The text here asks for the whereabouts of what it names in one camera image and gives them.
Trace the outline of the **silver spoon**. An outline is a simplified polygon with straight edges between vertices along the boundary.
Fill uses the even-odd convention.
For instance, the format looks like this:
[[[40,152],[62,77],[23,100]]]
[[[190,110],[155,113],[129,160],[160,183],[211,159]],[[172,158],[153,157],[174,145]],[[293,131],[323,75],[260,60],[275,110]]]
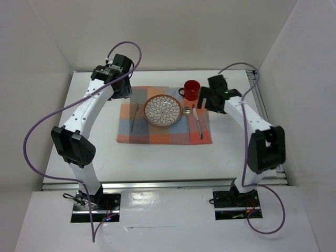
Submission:
[[[188,117],[191,115],[192,111],[189,107],[184,107],[182,109],[182,114],[186,117],[186,123],[187,123],[187,134],[188,134],[188,141],[190,142],[190,126],[189,126],[189,120]]]

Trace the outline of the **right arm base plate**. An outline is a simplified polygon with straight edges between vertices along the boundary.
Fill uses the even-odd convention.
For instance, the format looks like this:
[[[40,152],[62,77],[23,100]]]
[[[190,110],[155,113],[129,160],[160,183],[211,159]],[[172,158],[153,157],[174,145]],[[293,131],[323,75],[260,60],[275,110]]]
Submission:
[[[233,200],[229,191],[214,191],[213,198],[209,199],[208,202],[214,206],[217,221],[246,219],[250,213],[250,218],[263,218],[256,190],[237,201]]]

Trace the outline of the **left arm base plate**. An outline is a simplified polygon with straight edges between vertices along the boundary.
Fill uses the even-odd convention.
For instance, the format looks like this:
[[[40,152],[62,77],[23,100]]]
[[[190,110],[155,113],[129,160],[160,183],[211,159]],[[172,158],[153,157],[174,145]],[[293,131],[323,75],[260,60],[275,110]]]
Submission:
[[[89,223],[89,204],[77,192],[74,196],[64,193],[63,198],[73,200],[71,223]],[[120,220],[121,193],[103,194],[102,200],[96,204],[92,203],[92,219],[99,223],[105,218],[105,222],[119,222]]]

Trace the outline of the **checkered orange grey cloth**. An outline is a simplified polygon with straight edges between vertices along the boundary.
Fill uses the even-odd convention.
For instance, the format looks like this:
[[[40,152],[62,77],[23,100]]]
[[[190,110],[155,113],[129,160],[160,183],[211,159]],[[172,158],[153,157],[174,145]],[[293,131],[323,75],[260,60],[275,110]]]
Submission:
[[[177,122],[169,126],[156,126],[147,121],[144,116],[144,105],[152,97],[168,95],[179,101],[181,107],[195,105],[178,93],[178,88],[140,86],[132,88],[132,97],[122,101],[117,134],[118,143],[132,144],[177,144],[200,145],[211,144],[211,129],[209,114],[206,109],[198,109],[197,115],[203,131],[200,139],[197,122],[193,115],[181,115]]]

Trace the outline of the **silver fork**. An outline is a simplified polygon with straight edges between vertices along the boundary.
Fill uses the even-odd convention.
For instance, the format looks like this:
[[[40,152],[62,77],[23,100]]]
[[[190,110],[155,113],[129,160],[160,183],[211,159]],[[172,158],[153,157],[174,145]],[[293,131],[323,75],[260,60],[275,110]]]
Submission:
[[[133,127],[134,127],[134,120],[135,120],[135,117],[136,117],[136,114],[139,110],[139,104],[138,102],[135,102],[135,104],[132,105],[131,107],[131,117],[130,117],[130,132],[133,131]]]

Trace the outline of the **red enamel mug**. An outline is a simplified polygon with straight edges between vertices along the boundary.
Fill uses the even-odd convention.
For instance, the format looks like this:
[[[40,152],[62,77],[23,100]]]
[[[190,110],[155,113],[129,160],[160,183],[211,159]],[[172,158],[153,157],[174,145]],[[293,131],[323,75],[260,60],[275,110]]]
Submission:
[[[182,88],[179,88],[179,95],[189,101],[195,101],[199,97],[201,86],[196,80],[188,80]]]

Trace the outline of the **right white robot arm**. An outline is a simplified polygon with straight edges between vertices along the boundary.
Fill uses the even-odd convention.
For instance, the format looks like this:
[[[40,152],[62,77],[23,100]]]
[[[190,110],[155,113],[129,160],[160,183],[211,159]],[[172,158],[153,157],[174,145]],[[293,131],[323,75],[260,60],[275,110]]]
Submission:
[[[231,116],[243,129],[245,158],[241,176],[230,185],[228,199],[235,206],[242,205],[266,176],[286,160],[285,131],[259,116],[245,102],[245,94],[228,89],[223,75],[208,78],[208,87],[201,87],[197,107],[205,101],[205,109]]]

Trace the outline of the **aluminium frame rail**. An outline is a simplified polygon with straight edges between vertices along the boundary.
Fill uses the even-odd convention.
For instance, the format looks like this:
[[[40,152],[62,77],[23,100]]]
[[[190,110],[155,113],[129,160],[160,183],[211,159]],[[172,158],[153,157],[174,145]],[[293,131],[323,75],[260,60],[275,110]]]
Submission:
[[[230,89],[242,94],[253,84],[245,70],[224,71]],[[208,86],[207,78],[216,70],[199,71],[137,71],[131,78],[133,94],[137,86],[168,86],[179,88],[190,79]],[[73,74],[64,107],[82,98],[89,86],[91,73]],[[246,102],[264,119],[271,122],[271,110],[262,90],[246,96]],[[125,99],[108,101],[97,117],[89,141],[97,148],[93,160],[97,178],[105,188],[121,187],[190,187],[211,183],[229,185],[242,173],[244,162],[244,131],[235,120],[223,114],[209,113],[213,144],[156,145],[117,143],[120,106]],[[57,177],[74,177],[67,163],[53,147],[46,173]]]

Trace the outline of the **silver knife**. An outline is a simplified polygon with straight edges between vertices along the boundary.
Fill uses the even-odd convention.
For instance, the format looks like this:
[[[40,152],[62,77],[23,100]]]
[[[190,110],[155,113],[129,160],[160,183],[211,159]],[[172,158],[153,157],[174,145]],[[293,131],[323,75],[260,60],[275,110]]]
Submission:
[[[204,138],[203,137],[203,130],[202,130],[202,127],[201,127],[201,123],[200,123],[195,105],[192,106],[192,112],[193,112],[193,116],[195,117],[195,120],[196,120],[198,132],[199,132],[199,137],[202,140]]]

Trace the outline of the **floral patterned plate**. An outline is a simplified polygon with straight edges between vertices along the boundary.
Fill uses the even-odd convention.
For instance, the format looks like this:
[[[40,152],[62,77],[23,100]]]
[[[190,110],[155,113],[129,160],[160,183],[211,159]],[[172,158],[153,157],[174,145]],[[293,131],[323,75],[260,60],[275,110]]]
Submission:
[[[149,124],[157,127],[167,127],[180,119],[182,106],[175,97],[159,94],[146,101],[143,114]]]

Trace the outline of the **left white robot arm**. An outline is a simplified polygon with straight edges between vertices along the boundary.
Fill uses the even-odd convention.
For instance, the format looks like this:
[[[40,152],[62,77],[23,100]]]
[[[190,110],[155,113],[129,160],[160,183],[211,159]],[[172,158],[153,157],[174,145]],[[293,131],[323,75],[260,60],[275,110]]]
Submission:
[[[109,83],[123,76],[134,63],[124,55],[116,54],[112,63],[97,66],[91,75],[85,101],[62,125],[53,127],[51,137],[57,153],[71,167],[79,180],[79,195],[91,209],[103,205],[103,188],[93,168],[96,147],[89,141],[92,126],[105,103],[112,99],[132,96],[129,77]]]

